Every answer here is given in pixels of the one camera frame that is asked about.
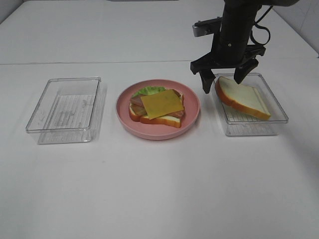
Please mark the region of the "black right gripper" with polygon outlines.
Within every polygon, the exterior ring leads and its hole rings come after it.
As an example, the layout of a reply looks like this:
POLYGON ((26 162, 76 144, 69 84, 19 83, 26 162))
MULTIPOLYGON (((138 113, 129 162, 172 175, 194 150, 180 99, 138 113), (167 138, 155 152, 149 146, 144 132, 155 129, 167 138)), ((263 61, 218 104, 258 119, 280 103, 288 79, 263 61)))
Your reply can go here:
POLYGON ((248 45, 246 41, 235 43, 224 41, 220 33, 214 34, 209 53, 190 63, 193 74, 199 72, 202 88, 209 94, 215 75, 212 69, 235 68, 234 80, 241 84, 259 62, 256 56, 263 56, 266 48, 261 44, 248 45))

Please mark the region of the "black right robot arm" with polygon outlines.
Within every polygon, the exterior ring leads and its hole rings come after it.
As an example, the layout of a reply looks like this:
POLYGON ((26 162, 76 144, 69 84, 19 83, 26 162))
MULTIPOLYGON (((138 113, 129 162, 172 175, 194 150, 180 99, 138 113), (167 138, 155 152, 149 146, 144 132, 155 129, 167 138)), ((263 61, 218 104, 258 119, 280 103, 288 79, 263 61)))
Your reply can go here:
POLYGON ((190 64, 191 72, 200 75, 204 92, 210 92, 215 79, 213 69, 234 69, 234 80, 240 84, 258 66, 256 56, 263 56, 266 48, 254 39, 252 28, 262 28, 255 18, 263 5, 272 8, 295 3, 294 0, 227 0, 222 17, 196 22, 192 26, 194 36, 213 35, 210 52, 190 64))

